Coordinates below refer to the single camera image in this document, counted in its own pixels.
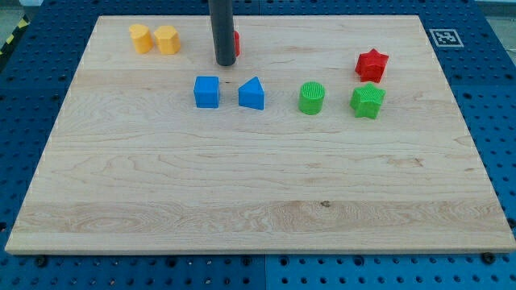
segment green cylinder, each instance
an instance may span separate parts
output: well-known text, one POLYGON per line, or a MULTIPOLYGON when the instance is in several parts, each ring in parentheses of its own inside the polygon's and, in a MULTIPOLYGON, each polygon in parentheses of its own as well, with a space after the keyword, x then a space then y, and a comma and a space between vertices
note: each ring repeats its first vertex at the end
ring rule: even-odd
POLYGON ((305 114, 317 114, 323 108, 324 87, 316 81, 301 86, 299 110, 305 114))

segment yellow hexagonal block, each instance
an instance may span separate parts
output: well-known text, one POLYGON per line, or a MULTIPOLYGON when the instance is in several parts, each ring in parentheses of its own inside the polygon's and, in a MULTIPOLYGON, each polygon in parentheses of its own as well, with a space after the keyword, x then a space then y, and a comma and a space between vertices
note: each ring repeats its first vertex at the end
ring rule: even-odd
POLYGON ((160 26, 154 31, 156 44, 161 54, 175 54, 181 49, 179 33, 173 26, 160 26))
POLYGON ((132 43, 135 45, 136 52, 142 54, 150 51, 154 46, 151 31, 142 24, 133 24, 129 27, 132 43))

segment green block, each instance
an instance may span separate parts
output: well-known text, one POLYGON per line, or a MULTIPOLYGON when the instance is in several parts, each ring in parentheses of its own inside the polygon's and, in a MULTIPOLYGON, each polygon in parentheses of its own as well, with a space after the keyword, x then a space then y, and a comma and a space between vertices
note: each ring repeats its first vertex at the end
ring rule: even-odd
POLYGON ((317 114, 323 108, 324 87, 316 81, 309 81, 301 86, 299 92, 299 110, 305 114, 317 114))
POLYGON ((384 89, 378 89, 372 83, 368 83, 353 90, 353 97, 349 105, 355 110, 356 118, 376 119, 384 96, 384 89))

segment yellow and black tape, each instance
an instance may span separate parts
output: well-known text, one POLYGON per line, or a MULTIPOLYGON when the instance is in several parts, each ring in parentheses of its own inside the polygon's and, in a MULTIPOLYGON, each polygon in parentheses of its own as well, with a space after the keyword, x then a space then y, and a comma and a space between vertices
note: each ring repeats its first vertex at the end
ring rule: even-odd
POLYGON ((23 16, 15 27, 13 32, 7 37, 6 42, 0 48, 0 72, 6 67, 7 61, 22 39, 23 34, 27 30, 30 22, 27 16, 23 16))

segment red block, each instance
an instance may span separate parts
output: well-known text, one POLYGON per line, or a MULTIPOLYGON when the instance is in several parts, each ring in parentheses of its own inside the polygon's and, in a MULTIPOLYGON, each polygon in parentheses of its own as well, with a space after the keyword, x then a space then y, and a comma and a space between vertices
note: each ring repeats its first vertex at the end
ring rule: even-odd
POLYGON ((379 83, 384 74, 389 56, 372 49, 367 53, 360 53, 355 72, 360 75, 360 81, 374 81, 379 83))
POLYGON ((235 52, 236 56, 240 55, 240 35, 238 31, 235 31, 235 52))

